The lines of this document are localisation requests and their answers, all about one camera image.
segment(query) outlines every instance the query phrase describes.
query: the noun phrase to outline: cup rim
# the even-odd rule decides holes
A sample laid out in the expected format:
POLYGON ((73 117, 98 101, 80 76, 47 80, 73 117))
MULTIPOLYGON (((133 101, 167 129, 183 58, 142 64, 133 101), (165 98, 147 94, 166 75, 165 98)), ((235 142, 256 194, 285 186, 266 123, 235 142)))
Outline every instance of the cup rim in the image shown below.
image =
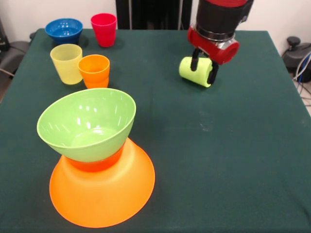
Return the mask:
POLYGON ((100 55, 100 54, 90 54, 90 55, 87 55, 87 56, 81 58, 80 61, 79 61, 79 63, 78 63, 78 68, 79 68, 79 70, 80 70, 81 72, 83 72, 83 73, 86 73, 86 74, 98 74, 98 73, 104 72, 104 71, 107 70, 109 67, 110 67, 110 60, 109 60, 106 56, 100 55), (81 62, 83 59, 88 58, 88 57, 92 57, 92 56, 104 57, 104 58, 108 61, 107 67, 104 68, 104 69, 102 69, 102 70, 100 70, 100 71, 96 71, 96 72, 87 72, 87 71, 82 70, 82 69, 80 68, 80 62, 81 62))
POLYGON ((80 47, 80 46, 78 46, 78 45, 75 45, 75 44, 62 44, 62 45, 58 45, 58 46, 55 46, 52 50, 51 50, 51 52, 50 52, 50 57, 53 59, 53 60, 55 60, 55 61, 58 61, 58 62, 71 62, 71 61, 73 61, 74 59, 77 59, 79 56, 82 56, 82 48, 80 47), (75 58, 72 58, 72 59, 70 59, 70 60, 59 60, 59 59, 56 59, 56 58, 54 58, 54 57, 52 57, 52 52, 53 51, 55 51, 56 49, 59 49, 60 47, 62 47, 62 46, 74 46, 74 47, 76 47, 80 52, 79 52, 79 55, 78 56, 76 56, 75 58))
POLYGON ((92 23, 93 25, 96 25, 96 26, 109 26, 109 25, 114 24, 116 21, 117 21, 117 17, 116 17, 114 14, 111 14, 111 13, 99 13, 99 14, 93 15, 93 16, 91 17, 91 23, 92 23), (114 20, 112 23, 105 24, 105 25, 101 25, 101 24, 94 23, 94 22, 93 22, 93 18, 94 18, 95 16, 99 16, 99 15, 111 15, 111 16, 113 16, 113 17, 115 18, 115 20, 114 20))

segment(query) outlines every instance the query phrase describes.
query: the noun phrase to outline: large orange bowl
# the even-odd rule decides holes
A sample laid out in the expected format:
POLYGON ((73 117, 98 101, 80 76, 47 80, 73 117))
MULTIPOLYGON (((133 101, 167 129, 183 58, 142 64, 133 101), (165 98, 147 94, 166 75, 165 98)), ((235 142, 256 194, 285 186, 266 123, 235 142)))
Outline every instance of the large orange bowl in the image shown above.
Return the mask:
POLYGON ((109 227, 135 215, 148 201, 155 170, 148 155, 130 139, 109 158, 83 163, 62 156, 50 181, 59 214, 83 227, 109 227))

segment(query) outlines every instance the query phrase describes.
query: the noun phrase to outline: table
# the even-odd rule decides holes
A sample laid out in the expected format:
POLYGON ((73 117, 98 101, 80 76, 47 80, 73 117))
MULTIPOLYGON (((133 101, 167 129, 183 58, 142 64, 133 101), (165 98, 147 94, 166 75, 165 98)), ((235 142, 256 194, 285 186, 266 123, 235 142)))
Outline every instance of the table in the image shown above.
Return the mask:
POLYGON ((186 32, 117 31, 102 49, 83 30, 84 55, 111 61, 110 87, 130 94, 130 138, 151 157, 155 188, 128 221, 86 229, 53 208, 60 155, 36 134, 51 103, 82 83, 61 83, 40 29, 0 105, 0 232, 310 232, 311 120, 267 32, 237 32, 241 49, 205 89, 180 78, 186 32))

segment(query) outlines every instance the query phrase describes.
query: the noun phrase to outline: green cup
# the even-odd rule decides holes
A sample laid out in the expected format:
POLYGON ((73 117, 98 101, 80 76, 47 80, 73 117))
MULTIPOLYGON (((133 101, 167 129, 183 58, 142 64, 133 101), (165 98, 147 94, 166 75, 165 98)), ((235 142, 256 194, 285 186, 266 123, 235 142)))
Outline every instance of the green cup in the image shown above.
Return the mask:
POLYGON ((185 57, 179 65, 179 75, 204 87, 210 87, 207 83, 209 73, 212 71, 212 61, 209 58, 200 57, 196 71, 190 68, 191 57, 185 57))

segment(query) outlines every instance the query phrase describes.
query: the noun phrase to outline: plastic cup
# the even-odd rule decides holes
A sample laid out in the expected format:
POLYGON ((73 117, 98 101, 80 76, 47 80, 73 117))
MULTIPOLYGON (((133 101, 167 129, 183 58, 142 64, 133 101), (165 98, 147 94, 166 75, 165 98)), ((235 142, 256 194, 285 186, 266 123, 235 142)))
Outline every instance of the plastic cup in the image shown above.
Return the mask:
POLYGON ((108 87, 110 61, 105 56, 85 56, 80 60, 78 68, 88 89, 108 87))
POLYGON ((109 13, 101 13, 91 18, 95 37, 101 47, 113 46, 116 40, 117 17, 109 13))
POLYGON ((207 83, 207 79, 209 73, 213 69, 212 61, 209 58, 200 57, 196 71, 192 71, 190 68, 191 59, 191 57, 185 57, 181 61, 179 65, 179 75, 204 87, 210 87, 210 84, 207 83))
POLYGON ((78 63, 82 58, 82 49, 78 45, 63 44, 51 50, 50 56, 56 71, 65 84, 77 84, 82 80, 78 63))

